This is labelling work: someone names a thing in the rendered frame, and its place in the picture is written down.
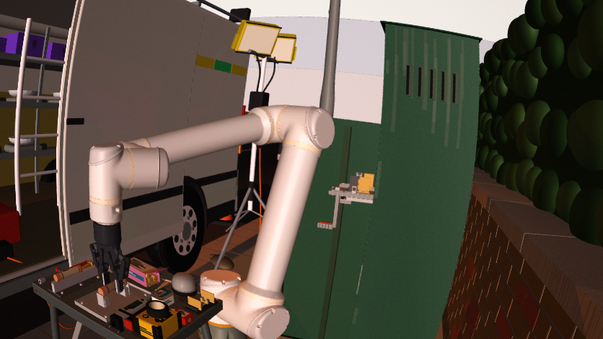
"white bowl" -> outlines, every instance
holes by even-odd
[[[15,90],[9,91],[9,94],[11,95],[11,97],[17,97],[18,92],[19,91],[15,89]],[[38,94],[38,91],[23,91],[23,95],[37,95],[37,94]]]
[[[14,136],[9,137],[9,141],[14,145]],[[21,146],[33,145],[32,138],[21,138]]]

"workbench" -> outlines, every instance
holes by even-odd
[[[162,272],[162,279],[171,280],[172,274],[167,271]],[[137,335],[134,332],[125,329],[124,331],[118,333],[115,328],[109,327],[108,322],[103,322],[99,318],[95,317],[93,314],[88,313],[85,309],[78,307],[76,305],[76,300],[85,297],[87,294],[93,293],[98,290],[99,287],[102,286],[102,279],[99,277],[93,277],[83,282],[83,287],[78,289],[77,291],[67,291],[65,294],[61,295],[59,293],[53,292],[51,288],[51,281],[53,281],[52,276],[45,277],[45,281],[40,283],[39,281],[34,281],[32,283],[33,291],[46,300],[50,307],[50,326],[52,329],[53,339],[60,339],[59,331],[58,331],[58,316],[57,309],[60,309],[62,312],[72,317],[77,321],[77,325],[74,332],[74,339],[79,337],[79,332],[82,328],[82,325],[88,327],[90,330],[98,333],[104,338],[107,339],[141,339],[144,338],[141,335]],[[136,282],[132,281],[130,278],[127,278],[127,282],[131,285],[130,289],[136,289],[132,287],[133,285],[140,286]],[[155,286],[151,286],[151,290],[154,290],[156,287],[159,287],[159,283]],[[178,295],[174,295],[174,304],[169,305],[170,309],[181,308],[186,312],[193,313],[193,321],[190,324],[183,325],[181,329],[173,333],[171,336],[164,339],[186,339],[194,332],[196,332],[201,326],[204,326],[208,323],[208,321],[217,315],[222,310],[222,301],[216,299],[216,303],[207,304],[203,306],[203,309],[199,313],[193,312],[191,307],[188,306],[188,300],[185,297],[181,297]]]

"white robotic arm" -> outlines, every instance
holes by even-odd
[[[277,338],[289,323],[281,286],[318,158],[334,135],[326,110],[279,105],[150,138],[93,146],[89,205],[97,245],[90,245],[94,264],[103,275],[111,266],[119,292],[119,281],[129,270],[120,251],[123,189],[162,187],[169,165],[186,159],[242,144],[282,142],[248,279],[216,295],[223,299],[220,318],[225,322],[254,339]]]

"black cable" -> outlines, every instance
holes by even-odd
[[[260,66],[260,58],[256,58],[255,59],[258,62],[258,85],[255,87],[255,91],[259,92],[260,91],[260,78],[262,77],[262,66]]]
[[[276,72],[276,60],[272,62],[274,64],[274,69],[272,70],[272,76],[270,77],[270,81],[268,82],[268,84],[266,85],[266,87],[264,87],[264,93],[266,92],[266,89],[268,88],[268,85],[272,82],[272,78],[274,77],[274,73]]]

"grey dome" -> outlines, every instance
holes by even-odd
[[[192,275],[184,272],[174,274],[172,288],[180,293],[193,293],[197,291],[197,283]]]

